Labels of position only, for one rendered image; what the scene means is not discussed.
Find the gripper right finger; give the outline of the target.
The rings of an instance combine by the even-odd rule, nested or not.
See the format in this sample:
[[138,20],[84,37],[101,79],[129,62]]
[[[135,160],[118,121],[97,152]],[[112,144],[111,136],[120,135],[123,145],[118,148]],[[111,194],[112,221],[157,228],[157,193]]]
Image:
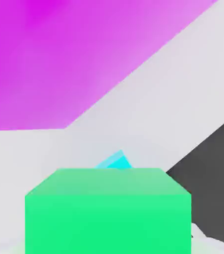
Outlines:
[[191,223],[191,254],[224,254],[224,242],[207,237]]

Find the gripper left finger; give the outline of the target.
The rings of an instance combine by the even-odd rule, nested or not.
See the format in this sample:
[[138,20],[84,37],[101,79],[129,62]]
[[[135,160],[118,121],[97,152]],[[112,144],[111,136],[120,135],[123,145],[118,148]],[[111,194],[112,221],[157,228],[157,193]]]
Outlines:
[[24,228],[0,229],[0,254],[10,254],[18,249],[23,244],[24,240]]

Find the small green cube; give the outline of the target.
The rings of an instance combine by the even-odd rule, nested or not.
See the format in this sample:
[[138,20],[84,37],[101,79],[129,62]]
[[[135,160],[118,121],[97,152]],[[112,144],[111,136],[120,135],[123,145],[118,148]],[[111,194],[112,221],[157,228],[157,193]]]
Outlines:
[[25,196],[25,254],[191,254],[191,195],[161,169],[59,169]]

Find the small cyan cube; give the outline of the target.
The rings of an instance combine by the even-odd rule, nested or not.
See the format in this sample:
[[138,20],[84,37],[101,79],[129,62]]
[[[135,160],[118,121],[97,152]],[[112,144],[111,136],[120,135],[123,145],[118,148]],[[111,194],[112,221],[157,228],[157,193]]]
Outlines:
[[101,162],[96,168],[115,168],[115,169],[129,169],[132,168],[131,164],[127,160],[122,150],[114,153],[103,162]]

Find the large magenta box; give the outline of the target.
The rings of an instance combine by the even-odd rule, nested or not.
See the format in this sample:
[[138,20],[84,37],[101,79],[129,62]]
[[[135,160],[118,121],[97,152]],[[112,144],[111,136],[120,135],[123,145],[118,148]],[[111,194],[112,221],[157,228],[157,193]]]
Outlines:
[[217,0],[0,0],[0,130],[65,128]]

